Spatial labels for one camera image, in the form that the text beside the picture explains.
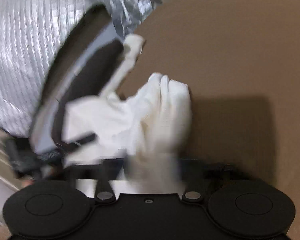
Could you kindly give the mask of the white baby garment green trim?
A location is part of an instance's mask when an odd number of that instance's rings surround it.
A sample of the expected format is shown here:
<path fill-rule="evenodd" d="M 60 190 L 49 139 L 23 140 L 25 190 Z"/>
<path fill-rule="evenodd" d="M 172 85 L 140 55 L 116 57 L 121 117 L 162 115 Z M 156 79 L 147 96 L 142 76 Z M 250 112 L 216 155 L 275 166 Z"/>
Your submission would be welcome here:
<path fill-rule="evenodd" d="M 115 185 L 125 193 L 181 193 L 178 154 L 184 148 L 192 120 L 189 87 L 167 75 L 153 73 L 136 94 L 121 100 L 119 85 L 133 70 L 144 38 L 130 34 L 119 67 L 98 96 L 66 104 L 63 139 L 89 132 L 94 142 L 69 154 L 66 165 L 99 164 L 123 157 Z"/>

